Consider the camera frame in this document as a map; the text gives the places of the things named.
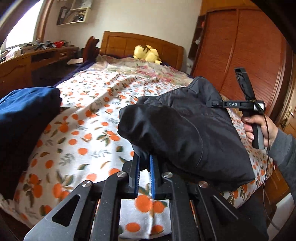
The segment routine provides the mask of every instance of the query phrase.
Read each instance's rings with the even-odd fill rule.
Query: navy folded cloth
[[[28,157],[62,99],[54,87],[14,90],[0,100],[0,193],[12,199]]]

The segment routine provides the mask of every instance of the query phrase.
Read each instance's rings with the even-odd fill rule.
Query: yellow plush toy
[[[151,63],[157,63],[160,64],[161,59],[159,58],[158,52],[156,49],[152,48],[150,45],[138,45],[135,47],[134,50],[134,58],[136,59],[141,59],[141,60],[146,60]]]

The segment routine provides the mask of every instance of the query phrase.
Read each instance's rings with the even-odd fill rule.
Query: hand
[[[268,131],[269,131],[269,145],[272,146],[276,138],[276,135],[278,133],[278,128],[268,116],[265,116],[265,118],[267,120]],[[246,132],[247,140],[249,142],[252,142],[254,140],[253,128],[250,124],[253,124],[253,123],[259,124],[261,126],[261,131],[264,137],[264,146],[268,147],[267,127],[266,127],[266,123],[263,115],[253,115],[251,117],[243,116],[242,122],[244,123],[244,130]]]

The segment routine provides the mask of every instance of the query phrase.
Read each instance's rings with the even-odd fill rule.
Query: black cable
[[[265,120],[265,124],[266,124],[266,130],[267,130],[267,142],[268,142],[268,145],[267,145],[267,162],[266,162],[266,170],[265,170],[265,174],[264,174],[264,183],[263,183],[263,206],[264,206],[264,211],[265,211],[265,214],[268,218],[268,220],[270,221],[270,223],[272,224],[272,226],[274,226],[274,228],[278,231],[280,231],[281,229],[270,219],[270,217],[268,216],[267,214],[267,211],[266,211],[266,207],[265,207],[265,202],[264,202],[264,189],[265,189],[265,182],[266,182],[266,178],[267,178],[267,170],[268,170],[268,165],[269,165],[269,150],[270,150],[270,143],[269,143],[269,130],[268,130],[268,124],[267,124],[267,120],[266,120],[266,117],[265,117],[265,114],[264,114],[264,111],[263,109],[261,108],[261,106],[256,102],[254,101],[254,104],[255,106],[257,107],[258,110],[260,110],[260,112],[263,114],[263,117],[264,117],[264,120]]]

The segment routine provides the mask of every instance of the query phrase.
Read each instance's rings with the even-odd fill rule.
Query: floral blanket
[[[28,160],[28,170],[20,177],[14,200],[1,199],[2,208],[33,227],[82,181],[103,181],[121,170],[134,152],[129,141],[117,134],[119,110],[135,104],[140,96],[160,95],[191,81],[185,73],[167,66],[99,56],[93,66],[57,86],[63,98],[62,112],[40,136]],[[262,185],[266,155],[252,148],[240,117],[233,110],[228,111],[256,176],[234,192],[221,193],[239,207]],[[268,177],[272,167],[271,160]],[[122,201],[119,231],[120,237],[134,239],[171,232],[168,201],[151,198],[146,170],[140,174],[138,198]]]

